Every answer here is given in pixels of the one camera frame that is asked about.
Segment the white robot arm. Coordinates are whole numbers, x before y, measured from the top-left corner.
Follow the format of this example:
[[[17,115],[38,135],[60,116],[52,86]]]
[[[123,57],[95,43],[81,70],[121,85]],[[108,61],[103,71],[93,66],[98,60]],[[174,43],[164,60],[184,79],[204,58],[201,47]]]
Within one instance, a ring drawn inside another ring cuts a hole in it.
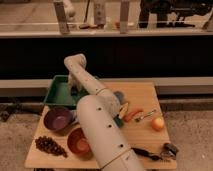
[[[77,102],[76,114],[101,171],[146,171],[114,118],[120,102],[102,82],[85,70],[86,57],[66,57],[70,86],[84,88],[88,95]]]

